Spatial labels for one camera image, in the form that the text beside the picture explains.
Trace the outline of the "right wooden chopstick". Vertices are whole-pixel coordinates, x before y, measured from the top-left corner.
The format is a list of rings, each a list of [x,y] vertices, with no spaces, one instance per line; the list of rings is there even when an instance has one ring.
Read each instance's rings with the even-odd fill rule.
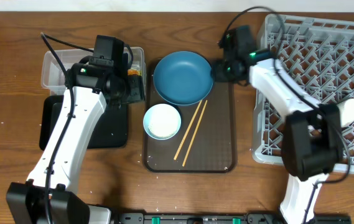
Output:
[[[182,167],[185,167],[185,165],[186,165],[187,159],[188,159],[189,154],[190,154],[190,150],[191,150],[191,148],[192,148],[192,146],[193,146],[193,142],[194,142],[195,137],[196,137],[196,135],[197,135],[197,131],[198,131],[199,127],[200,127],[200,123],[201,123],[201,121],[202,121],[203,114],[204,114],[205,109],[206,109],[206,107],[207,107],[207,103],[208,103],[208,100],[205,100],[204,106],[203,106],[202,111],[201,111],[201,113],[200,113],[200,116],[199,116],[199,119],[198,119],[198,121],[197,121],[195,130],[194,130],[193,135],[192,135],[192,138],[191,138],[191,140],[190,140],[190,143],[189,143],[187,152],[186,152],[186,154],[185,154],[184,161],[183,161],[183,163],[182,163]]]

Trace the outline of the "dark blue plate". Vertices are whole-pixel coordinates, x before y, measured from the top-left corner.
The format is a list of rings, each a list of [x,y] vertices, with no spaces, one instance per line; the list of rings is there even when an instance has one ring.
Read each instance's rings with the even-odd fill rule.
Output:
[[[189,51],[173,52],[154,69],[154,87],[169,103],[187,106],[204,99],[213,87],[212,68],[203,56]]]

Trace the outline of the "black bin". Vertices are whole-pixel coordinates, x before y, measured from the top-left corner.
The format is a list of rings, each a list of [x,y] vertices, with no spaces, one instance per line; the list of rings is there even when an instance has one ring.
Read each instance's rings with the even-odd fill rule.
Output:
[[[58,120],[63,103],[63,95],[52,95],[45,99],[39,147],[44,150]],[[88,149],[123,147],[128,139],[128,106],[106,109],[98,120]]]

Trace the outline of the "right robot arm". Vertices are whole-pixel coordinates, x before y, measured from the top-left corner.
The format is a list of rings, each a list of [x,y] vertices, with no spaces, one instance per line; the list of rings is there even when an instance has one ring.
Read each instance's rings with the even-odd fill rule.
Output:
[[[313,223],[314,203],[335,164],[343,158],[340,110],[308,95],[268,49],[258,50],[249,26],[227,28],[219,43],[216,82],[245,81],[260,91],[284,121],[281,158],[289,173],[279,211],[285,223]]]

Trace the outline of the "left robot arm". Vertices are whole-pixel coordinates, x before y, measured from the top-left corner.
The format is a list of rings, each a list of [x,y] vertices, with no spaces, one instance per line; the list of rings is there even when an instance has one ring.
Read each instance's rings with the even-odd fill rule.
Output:
[[[111,210],[89,205],[77,196],[82,162],[97,122],[107,108],[144,100],[142,81],[128,74],[130,46],[115,37],[98,35],[90,55],[66,69],[60,66],[66,90],[62,109],[46,148],[25,183],[10,184],[6,202],[15,223],[111,223]]]

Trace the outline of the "green cup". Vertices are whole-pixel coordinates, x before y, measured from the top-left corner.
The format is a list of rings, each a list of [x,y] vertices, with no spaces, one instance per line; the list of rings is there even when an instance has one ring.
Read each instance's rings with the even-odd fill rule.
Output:
[[[347,99],[338,105],[341,127],[345,128],[354,122],[354,99]]]

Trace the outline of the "brown serving tray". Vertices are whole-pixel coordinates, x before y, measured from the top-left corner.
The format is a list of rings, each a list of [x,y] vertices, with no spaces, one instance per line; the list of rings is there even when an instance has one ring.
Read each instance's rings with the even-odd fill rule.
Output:
[[[237,154],[233,85],[214,83],[202,106],[205,100],[208,100],[207,107],[185,167],[182,167],[182,163],[202,111],[201,108],[176,161],[175,153],[195,112],[196,104],[174,106],[180,113],[182,124],[178,133],[172,138],[156,140],[144,133],[142,159],[149,171],[226,173],[235,167]]]

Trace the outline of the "yellow snack wrapper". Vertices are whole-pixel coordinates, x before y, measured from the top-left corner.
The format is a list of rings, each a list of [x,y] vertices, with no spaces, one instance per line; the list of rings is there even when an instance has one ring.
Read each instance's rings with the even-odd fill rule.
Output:
[[[139,64],[132,64],[131,68],[128,69],[128,75],[139,75],[141,76],[141,66]]]

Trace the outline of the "grey dishwasher rack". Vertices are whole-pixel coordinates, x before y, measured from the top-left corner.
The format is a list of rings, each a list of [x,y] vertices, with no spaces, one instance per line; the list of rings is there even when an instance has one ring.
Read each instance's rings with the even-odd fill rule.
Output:
[[[274,14],[258,33],[260,48],[281,46],[279,58],[298,85],[322,103],[354,98],[354,22],[283,15],[286,31]],[[354,174],[354,122],[343,129]]]

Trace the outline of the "clear plastic bin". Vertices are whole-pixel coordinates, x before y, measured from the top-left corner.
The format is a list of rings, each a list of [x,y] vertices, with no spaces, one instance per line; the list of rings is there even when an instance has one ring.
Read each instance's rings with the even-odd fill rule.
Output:
[[[142,71],[144,91],[146,92],[146,64],[144,50],[140,47],[131,47],[133,53],[133,64],[139,64]],[[83,57],[93,55],[92,52],[80,49],[56,50],[66,70],[70,69],[74,63],[78,63]],[[41,76],[42,88],[50,90],[51,95],[63,95],[65,86],[65,77],[59,64],[50,51],[44,55]]]

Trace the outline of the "light blue bowl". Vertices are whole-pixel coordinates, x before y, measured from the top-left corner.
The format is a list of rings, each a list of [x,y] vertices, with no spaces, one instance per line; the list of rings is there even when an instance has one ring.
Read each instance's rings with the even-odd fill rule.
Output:
[[[157,104],[150,107],[143,117],[143,128],[153,139],[166,140],[176,135],[181,127],[180,113],[171,105]]]

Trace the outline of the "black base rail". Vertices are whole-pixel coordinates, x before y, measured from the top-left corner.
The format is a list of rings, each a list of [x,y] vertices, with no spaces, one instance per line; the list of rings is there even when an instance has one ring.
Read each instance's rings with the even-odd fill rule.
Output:
[[[160,213],[115,213],[110,224],[283,224],[281,214],[160,214]]]

